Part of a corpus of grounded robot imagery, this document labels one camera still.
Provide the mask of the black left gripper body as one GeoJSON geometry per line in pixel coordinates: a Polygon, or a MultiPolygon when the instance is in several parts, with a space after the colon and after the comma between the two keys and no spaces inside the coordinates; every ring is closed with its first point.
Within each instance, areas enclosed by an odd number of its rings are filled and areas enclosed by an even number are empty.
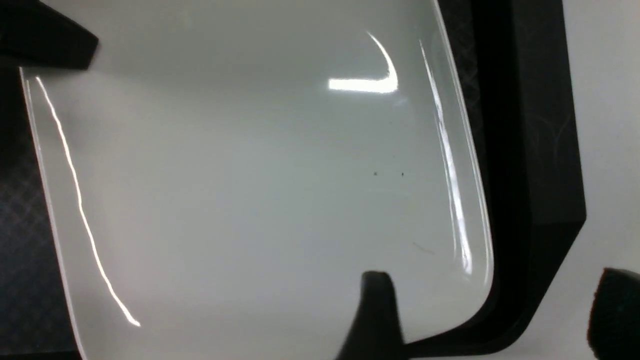
{"type": "Polygon", "coordinates": [[[99,39],[39,0],[0,2],[2,68],[87,70],[99,39]]]}

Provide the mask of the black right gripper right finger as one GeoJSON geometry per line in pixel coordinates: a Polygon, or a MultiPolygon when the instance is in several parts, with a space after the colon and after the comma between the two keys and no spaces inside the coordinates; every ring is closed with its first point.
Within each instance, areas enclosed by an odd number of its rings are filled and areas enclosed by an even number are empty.
{"type": "Polygon", "coordinates": [[[604,268],[589,314],[587,342],[597,360],[640,358],[640,277],[604,268]]]}

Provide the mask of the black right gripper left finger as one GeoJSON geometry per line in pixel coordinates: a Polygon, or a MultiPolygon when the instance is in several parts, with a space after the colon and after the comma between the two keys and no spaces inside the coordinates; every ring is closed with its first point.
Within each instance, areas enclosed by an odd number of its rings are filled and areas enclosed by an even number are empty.
{"type": "Polygon", "coordinates": [[[405,360],[407,352],[391,276],[366,271],[358,309],[339,350],[338,360],[405,360]]]}

